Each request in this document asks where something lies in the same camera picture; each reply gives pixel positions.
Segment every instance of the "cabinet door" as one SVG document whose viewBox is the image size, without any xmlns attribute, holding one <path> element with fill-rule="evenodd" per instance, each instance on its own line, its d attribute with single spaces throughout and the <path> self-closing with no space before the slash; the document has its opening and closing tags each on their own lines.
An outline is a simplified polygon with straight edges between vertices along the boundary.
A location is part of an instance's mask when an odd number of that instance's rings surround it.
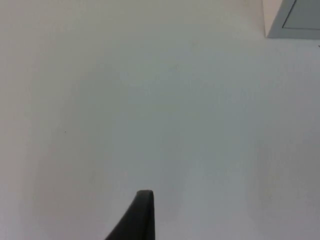
<svg viewBox="0 0 320 240">
<path fill-rule="evenodd" d="M 295 0 L 284 28 L 320 30 L 320 0 Z"/>
</svg>

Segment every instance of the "gray panel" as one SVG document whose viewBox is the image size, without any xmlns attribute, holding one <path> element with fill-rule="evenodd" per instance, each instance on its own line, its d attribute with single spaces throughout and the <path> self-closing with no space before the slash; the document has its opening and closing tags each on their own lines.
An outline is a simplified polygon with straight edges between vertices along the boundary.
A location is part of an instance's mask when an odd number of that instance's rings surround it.
<svg viewBox="0 0 320 240">
<path fill-rule="evenodd" d="M 284 27 L 320 30 L 320 0 L 296 0 Z"/>
<path fill-rule="evenodd" d="M 302 2 L 302 4 L 304 5 L 304 2 L 307 2 L 308 5 L 308 3 L 310 3 L 311 1 L 315 1 L 317 6 L 319 6 L 318 2 L 320 2 L 320 0 L 283 0 L 267 37 L 289 39 L 320 39 L 320 30 L 297 27 L 291 28 L 287 25 L 287 23 L 289 22 L 289 18 L 292 17 L 291 14 L 296 11 L 294 10 L 296 4 Z"/>
</svg>

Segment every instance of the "black object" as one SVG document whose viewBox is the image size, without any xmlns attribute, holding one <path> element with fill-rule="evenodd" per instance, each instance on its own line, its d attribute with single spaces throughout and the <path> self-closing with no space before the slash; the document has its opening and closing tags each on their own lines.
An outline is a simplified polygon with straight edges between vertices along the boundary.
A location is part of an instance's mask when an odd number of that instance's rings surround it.
<svg viewBox="0 0 320 240">
<path fill-rule="evenodd" d="M 105 240 L 155 240 L 155 204 L 151 190 L 136 193 L 131 205 Z"/>
</svg>

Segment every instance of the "white cabinet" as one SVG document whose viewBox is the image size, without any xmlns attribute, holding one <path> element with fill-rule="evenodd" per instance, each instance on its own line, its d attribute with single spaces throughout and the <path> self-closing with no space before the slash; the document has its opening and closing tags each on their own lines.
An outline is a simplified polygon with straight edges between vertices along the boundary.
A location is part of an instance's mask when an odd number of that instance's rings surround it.
<svg viewBox="0 0 320 240">
<path fill-rule="evenodd" d="M 266 36 L 320 39 L 320 0 L 263 0 Z"/>
</svg>

